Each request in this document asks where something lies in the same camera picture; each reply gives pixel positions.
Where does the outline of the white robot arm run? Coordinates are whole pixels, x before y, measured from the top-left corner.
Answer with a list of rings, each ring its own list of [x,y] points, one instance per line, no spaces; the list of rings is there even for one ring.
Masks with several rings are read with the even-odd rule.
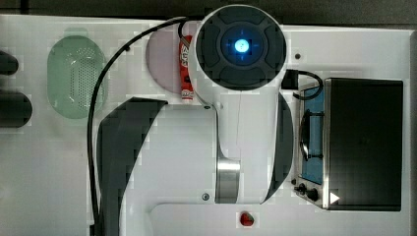
[[[284,33],[247,5],[207,15],[187,69],[194,101],[132,97],[101,122],[96,236],[152,236],[160,205],[261,205],[287,177],[293,122]]]

